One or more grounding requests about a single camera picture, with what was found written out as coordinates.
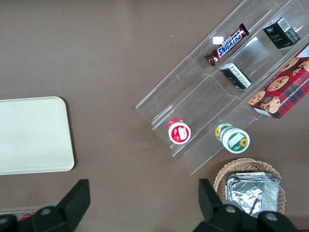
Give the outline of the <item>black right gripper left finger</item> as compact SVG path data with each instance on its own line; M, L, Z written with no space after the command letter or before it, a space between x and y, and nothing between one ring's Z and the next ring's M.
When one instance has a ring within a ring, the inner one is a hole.
M88 179L79 180L56 205L38 210L32 216L18 221L13 214L0 217L2 232L73 232L90 206Z

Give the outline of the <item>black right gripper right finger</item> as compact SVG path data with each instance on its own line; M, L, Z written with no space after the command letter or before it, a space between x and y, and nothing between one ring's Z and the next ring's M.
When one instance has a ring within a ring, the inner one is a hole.
M286 216L271 211L261 212L257 218L238 207L223 204L208 179L200 179L199 205L204 217L195 232L297 232Z

